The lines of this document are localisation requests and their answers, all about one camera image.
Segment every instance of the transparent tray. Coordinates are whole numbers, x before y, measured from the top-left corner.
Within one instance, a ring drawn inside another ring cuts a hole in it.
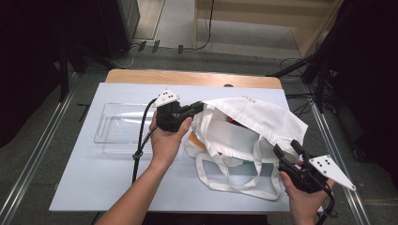
[[[104,143],[104,153],[133,154],[137,149],[140,127],[146,106],[147,104],[105,104],[94,143]],[[145,119],[143,136],[149,131],[154,111],[154,108],[149,108]],[[150,142],[145,145],[144,152],[152,153]]]

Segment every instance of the canvas bag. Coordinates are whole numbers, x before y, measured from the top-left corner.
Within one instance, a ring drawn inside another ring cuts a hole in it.
[[[273,153],[273,146],[277,143],[287,159],[297,161],[299,156],[290,143],[292,140],[303,143],[307,125],[286,108],[263,100],[230,97],[203,102],[204,110],[194,116],[192,133],[185,144],[188,155],[196,158],[200,180],[212,189],[276,200],[281,187],[279,160]],[[244,127],[227,122],[228,116]],[[208,179],[204,160],[218,165],[225,183]],[[253,162],[257,175],[246,184],[233,184],[228,167],[242,165],[245,160]],[[256,187],[263,163],[273,164],[271,181],[276,194]]]

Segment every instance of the wrist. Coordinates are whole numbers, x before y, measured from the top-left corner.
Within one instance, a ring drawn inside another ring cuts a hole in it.
[[[313,224],[315,224],[315,216],[313,216],[313,217],[300,217],[300,216],[292,215],[292,218],[293,218],[293,224],[294,225],[313,225]]]
[[[164,160],[156,160],[152,159],[152,161],[149,163],[148,169],[156,172],[156,173],[162,173],[165,174],[167,170],[170,167],[170,163],[167,163]]]

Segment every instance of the white table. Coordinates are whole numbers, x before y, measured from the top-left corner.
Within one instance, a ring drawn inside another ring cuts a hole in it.
[[[130,155],[104,154],[103,144],[94,143],[102,109],[106,103],[147,104],[166,87],[180,95],[181,105],[198,100],[244,95],[288,107],[283,89],[278,88],[101,83],[54,195],[51,211],[106,211],[115,203],[130,186],[133,159]],[[164,176],[149,211],[242,214],[289,211],[284,191],[277,201],[272,202],[240,193],[209,189],[198,178],[194,158],[189,157],[183,149],[186,138],[183,139],[174,164]],[[141,159],[138,175],[148,166],[149,160],[150,154]],[[207,168],[212,174],[210,179],[221,178],[216,166],[209,164]],[[269,190],[272,190],[269,177],[271,168],[270,165],[265,166],[259,184]]]

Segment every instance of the metal rail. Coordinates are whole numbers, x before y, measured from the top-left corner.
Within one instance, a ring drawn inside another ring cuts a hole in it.
[[[71,89],[63,102],[59,102],[56,107],[53,116],[50,119],[47,127],[44,129],[35,149],[33,150],[30,158],[26,162],[23,171],[21,172],[18,180],[15,182],[10,193],[7,196],[6,202],[4,203],[0,211],[0,224],[10,224],[18,206],[23,199],[23,195],[29,188],[29,184],[35,175],[41,160],[46,153],[48,146],[58,128],[60,121],[62,120],[65,111],[67,110],[70,100],[73,97],[77,83],[80,81],[80,76],[77,73],[73,73],[71,76]]]
[[[304,84],[304,88],[306,89],[307,92],[313,92],[313,89],[309,86],[309,84]],[[318,124],[321,134],[324,138],[324,141],[325,141],[326,147],[328,148],[330,156],[337,163],[337,165],[339,165],[340,169],[342,169],[342,171],[345,173],[345,175],[350,179],[348,170],[347,170],[346,166],[344,165],[343,158],[340,155],[337,144],[334,141],[333,136],[331,135],[331,132],[329,130],[329,126],[326,121],[325,115],[323,113],[320,113],[320,111],[318,110],[318,108],[315,105],[312,106],[312,111],[313,111],[316,123]],[[365,208],[363,207],[362,200],[360,199],[360,195],[359,195],[358,191],[351,191],[350,189],[348,189],[346,187],[343,187],[343,190],[344,190],[344,194],[347,198],[347,201],[351,207],[351,211],[354,215],[354,218],[357,221],[357,224],[370,225],[371,222],[365,212]]]

